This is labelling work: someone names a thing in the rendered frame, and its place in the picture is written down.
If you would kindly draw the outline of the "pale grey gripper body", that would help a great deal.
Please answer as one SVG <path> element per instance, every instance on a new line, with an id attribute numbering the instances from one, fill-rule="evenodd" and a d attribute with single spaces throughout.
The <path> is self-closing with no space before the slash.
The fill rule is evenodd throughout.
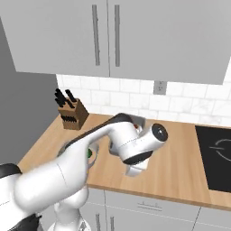
<path id="1" fill-rule="evenodd" d="M 139 175 L 142 171 L 146 171 L 148 168 L 149 160 L 146 159 L 143 162 L 137 163 L 135 165 L 127 165 L 125 175 L 129 177 L 135 177 Z"/>

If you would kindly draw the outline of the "clear meat container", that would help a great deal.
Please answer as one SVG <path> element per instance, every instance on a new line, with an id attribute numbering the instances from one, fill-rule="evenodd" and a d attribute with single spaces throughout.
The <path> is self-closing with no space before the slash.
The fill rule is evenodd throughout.
<path id="1" fill-rule="evenodd" d="M 132 120 L 136 131 L 140 133 L 145 127 L 145 118 L 141 116 L 133 116 Z"/>

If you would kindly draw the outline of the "clear vegetable container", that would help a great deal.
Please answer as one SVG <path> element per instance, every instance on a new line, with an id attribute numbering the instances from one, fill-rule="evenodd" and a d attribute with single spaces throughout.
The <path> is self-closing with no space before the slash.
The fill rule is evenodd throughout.
<path id="1" fill-rule="evenodd" d="M 90 158 L 88 158 L 88 149 L 92 151 Z M 95 164 L 98 151 L 97 143 L 68 142 L 60 149 L 55 164 L 62 171 L 88 171 Z"/>

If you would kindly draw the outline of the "narrow grey drawer front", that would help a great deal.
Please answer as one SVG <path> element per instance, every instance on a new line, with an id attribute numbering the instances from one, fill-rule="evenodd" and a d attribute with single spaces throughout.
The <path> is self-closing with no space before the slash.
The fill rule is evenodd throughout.
<path id="1" fill-rule="evenodd" d="M 105 192 L 102 189 L 88 189 L 88 203 L 104 205 L 105 204 Z"/>

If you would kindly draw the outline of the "black hob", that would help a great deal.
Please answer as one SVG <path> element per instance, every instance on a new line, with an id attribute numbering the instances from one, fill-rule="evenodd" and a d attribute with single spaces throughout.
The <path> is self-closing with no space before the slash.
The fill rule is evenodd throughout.
<path id="1" fill-rule="evenodd" d="M 195 126 L 208 188 L 231 193 L 231 128 Z"/>

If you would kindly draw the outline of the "wooden knife block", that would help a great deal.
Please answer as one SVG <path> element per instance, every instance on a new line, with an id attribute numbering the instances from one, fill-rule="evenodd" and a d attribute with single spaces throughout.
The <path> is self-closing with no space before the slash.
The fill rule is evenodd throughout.
<path id="1" fill-rule="evenodd" d="M 62 119 L 63 127 L 68 130 L 80 130 L 86 122 L 89 112 L 78 98 L 74 98 L 69 89 L 65 97 L 59 88 L 56 89 L 55 101 Z"/>

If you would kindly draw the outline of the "grey base cupboard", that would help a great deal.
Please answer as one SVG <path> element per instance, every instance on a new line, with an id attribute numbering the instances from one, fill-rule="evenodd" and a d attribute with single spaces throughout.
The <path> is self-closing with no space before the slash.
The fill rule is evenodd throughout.
<path id="1" fill-rule="evenodd" d="M 231 211 L 201 208 L 192 231 L 231 231 Z"/>

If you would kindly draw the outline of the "grey wall socket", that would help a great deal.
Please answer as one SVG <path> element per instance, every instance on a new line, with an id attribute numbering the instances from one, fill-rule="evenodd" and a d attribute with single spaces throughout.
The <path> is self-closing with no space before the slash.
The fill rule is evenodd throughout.
<path id="1" fill-rule="evenodd" d="M 165 95 L 167 90 L 167 82 L 166 81 L 154 81 L 153 85 L 153 94 L 154 95 Z"/>

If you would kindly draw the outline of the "grey wall cupboard door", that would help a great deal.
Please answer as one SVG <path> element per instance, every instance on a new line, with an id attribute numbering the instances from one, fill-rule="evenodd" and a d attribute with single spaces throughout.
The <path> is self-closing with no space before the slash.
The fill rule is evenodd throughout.
<path id="1" fill-rule="evenodd" d="M 92 5 L 97 5 L 99 66 Z M 106 0 L 0 0 L 0 18 L 16 70 L 109 75 Z"/>
<path id="2" fill-rule="evenodd" d="M 108 0 L 108 32 L 112 78 L 221 85 L 231 60 L 231 0 Z"/>

